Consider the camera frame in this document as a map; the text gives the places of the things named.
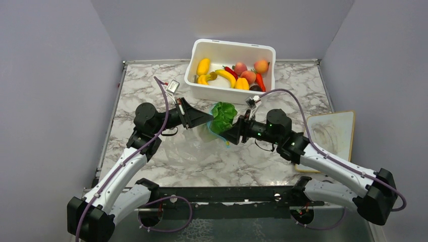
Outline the yellow squash upper left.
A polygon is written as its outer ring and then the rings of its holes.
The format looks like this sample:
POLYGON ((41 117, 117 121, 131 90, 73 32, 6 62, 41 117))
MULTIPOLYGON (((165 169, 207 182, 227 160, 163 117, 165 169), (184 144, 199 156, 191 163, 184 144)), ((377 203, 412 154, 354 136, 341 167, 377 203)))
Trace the yellow squash upper left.
POLYGON ((202 59, 197 66, 196 74, 197 76, 206 75, 210 68, 210 59, 204 58, 202 59))

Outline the yellow pepper left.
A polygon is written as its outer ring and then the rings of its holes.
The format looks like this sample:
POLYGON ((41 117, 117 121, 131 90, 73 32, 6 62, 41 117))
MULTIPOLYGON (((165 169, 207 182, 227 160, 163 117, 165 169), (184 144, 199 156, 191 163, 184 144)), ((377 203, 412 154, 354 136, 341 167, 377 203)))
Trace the yellow pepper left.
POLYGON ((209 81, 216 80, 218 77, 216 72, 211 72, 209 74, 201 75, 197 78, 197 84, 200 85, 209 85, 209 81))

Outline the yellow banana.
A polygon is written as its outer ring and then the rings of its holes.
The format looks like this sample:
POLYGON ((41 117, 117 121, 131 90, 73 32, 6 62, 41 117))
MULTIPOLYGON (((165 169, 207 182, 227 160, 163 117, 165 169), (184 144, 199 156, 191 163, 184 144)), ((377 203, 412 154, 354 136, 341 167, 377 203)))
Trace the yellow banana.
POLYGON ((231 73, 229 73, 229 72, 228 72, 228 71, 226 71, 226 70, 215 70, 215 73, 216 73, 218 76, 221 76, 221 77, 223 77, 223 78, 227 79, 227 80, 230 82, 230 86, 231 86, 231 88, 235 88, 235 85, 236 85, 236 78, 235 78, 231 73))

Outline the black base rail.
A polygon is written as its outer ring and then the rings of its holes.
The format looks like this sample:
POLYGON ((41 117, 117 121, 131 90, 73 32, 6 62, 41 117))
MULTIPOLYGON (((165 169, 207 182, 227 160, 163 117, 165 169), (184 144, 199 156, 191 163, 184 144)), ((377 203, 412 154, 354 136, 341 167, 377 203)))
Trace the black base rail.
POLYGON ((294 186, 161 187, 142 178, 136 182, 151 192, 139 215, 143 221, 193 219, 247 219, 291 217, 291 208, 322 206, 303 192, 307 177, 294 186))

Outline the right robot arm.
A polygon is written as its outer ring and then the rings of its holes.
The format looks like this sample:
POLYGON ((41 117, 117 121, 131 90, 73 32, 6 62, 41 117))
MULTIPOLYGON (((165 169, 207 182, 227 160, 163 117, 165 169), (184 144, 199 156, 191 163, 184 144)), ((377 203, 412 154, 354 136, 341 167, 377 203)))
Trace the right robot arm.
POLYGON ((250 138, 269 142, 276 145, 277 153, 285 160, 312 167, 337 181, 328 185, 306 179, 303 186, 291 192, 292 201, 297 205, 304 205, 309 200, 340 205, 357 211, 362 218, 376 225, 385 225, 394 211, 398 191, 390 171, 358 166, 312 144, 303 133, 292 130, 291 119, 281 109, 270 110, 265 123, 256 121, 246 111, 220 135, 235 145, 250 138))

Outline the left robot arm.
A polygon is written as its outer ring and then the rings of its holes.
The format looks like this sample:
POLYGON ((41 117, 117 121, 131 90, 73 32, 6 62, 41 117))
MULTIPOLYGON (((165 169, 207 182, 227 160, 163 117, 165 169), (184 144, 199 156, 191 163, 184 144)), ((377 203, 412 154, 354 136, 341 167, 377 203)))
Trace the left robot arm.
POLYGON ((134 129, 122 155, 107 175, 82 198, 73 197, 67 204, 67 230, 76 239, 108 241, 116 225, 143 204, 152 207, 158 202, 155 184, 136 184, 123 189, 157 152, 161 133, 182 125, 190 129, 208 123, 211 114, 192 107, 185 98, 178 98, 173 109, 158 112, 151 103, 135 110, 134 129))

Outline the white board wooden frame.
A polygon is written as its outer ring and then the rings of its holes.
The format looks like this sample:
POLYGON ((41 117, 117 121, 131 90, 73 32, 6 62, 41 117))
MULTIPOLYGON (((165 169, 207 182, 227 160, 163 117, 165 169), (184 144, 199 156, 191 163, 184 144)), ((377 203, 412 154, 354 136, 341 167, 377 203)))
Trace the white board wooden frame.
POLYGON ((328 152, 351 161, 355 111, 310 116, 307 119, 312 140, 328 152))

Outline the yellow pepper front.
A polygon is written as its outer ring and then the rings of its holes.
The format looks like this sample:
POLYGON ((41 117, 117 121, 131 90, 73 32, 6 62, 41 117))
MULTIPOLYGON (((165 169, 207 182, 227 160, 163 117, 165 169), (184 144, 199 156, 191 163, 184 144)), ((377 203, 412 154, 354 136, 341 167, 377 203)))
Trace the yellow pepper front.
POLYGON ((235 89, 249 90, 249 83, 246 78, 238 78, 235 83, 235 89))

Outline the yellow pepper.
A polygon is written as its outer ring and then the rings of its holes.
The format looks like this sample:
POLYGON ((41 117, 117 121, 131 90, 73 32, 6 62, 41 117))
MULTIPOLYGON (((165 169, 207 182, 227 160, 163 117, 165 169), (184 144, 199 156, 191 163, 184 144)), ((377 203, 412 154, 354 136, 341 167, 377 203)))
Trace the yellow pepper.
POLYGON ((216 80, 218 77, 216 72, 211 72, 209 74, 201 75, 197 78, 197 84, 200 85, 209 85, 209 81, 216 80))
POLYGON ((249 90, 249 83, 246 78, 238 78, 235 83, 235 89, 249 90))

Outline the red chili pepper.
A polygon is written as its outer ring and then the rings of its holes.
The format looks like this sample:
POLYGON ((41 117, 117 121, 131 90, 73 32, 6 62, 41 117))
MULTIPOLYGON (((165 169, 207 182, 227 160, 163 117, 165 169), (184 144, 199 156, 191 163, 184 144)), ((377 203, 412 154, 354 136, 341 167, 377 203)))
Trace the red chili pepper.
POLYGON ((230 73, 231 75, 233 75, 233 77, 237 80, 238 79, 238 75, 235 73, 234 70, 232 70, 230 67, 226 67, 223 66, 224 70, 227 71, 228 73, 230 73))

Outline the peach orange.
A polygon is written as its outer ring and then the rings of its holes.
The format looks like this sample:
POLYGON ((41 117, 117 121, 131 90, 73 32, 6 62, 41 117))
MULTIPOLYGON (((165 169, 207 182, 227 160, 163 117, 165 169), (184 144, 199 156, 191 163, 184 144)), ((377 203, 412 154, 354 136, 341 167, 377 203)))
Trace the peach orange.
POLYGON ((253 67, 256 73, 264 74, 269 70, 270 62, 262 59, 254 63, 253 67))

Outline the dark purple plum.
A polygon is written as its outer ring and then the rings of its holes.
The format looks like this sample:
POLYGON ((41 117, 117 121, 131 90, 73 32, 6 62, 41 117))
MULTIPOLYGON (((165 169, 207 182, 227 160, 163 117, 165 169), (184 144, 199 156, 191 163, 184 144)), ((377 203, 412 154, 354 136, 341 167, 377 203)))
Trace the dark purple plum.
POLYGON ((250 91, 263 92, 262 88, 259 85, 253 85, 249 88, 250 91))

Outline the peach back middle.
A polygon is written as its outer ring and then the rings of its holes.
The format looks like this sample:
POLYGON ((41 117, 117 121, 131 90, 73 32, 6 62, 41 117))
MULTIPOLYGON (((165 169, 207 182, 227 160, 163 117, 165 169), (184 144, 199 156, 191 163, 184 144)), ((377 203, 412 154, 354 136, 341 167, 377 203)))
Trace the peach back middle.
POLYGON ((247 66, 242 62, 236 62, 234 66, 232 66, 232 70, 240 77, 244 71, 247 71, 247 66))

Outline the green lettuce head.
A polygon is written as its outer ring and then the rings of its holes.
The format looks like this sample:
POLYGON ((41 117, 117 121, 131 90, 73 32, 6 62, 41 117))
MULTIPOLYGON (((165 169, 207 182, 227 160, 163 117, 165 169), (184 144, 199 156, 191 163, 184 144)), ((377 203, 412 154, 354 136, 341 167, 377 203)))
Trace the green lettuce head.
POLYGON ((233 126, 233 120, 237 115, 235 106, 231 103, 218 102, 212 109, 213 120, 210 130, 215 134, 220 134, 233 126))

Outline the clear zip top bag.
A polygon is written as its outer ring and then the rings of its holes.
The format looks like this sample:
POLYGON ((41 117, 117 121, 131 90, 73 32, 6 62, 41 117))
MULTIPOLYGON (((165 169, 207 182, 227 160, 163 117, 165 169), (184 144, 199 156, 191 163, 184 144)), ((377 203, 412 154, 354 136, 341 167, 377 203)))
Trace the clear zip top bag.
POLYGON ((213 121, 191 129, 176 127, 161 135, 162 143, 154 155, 165 165, 193 165, 229 151, 232 144, 211 130, 213 121))

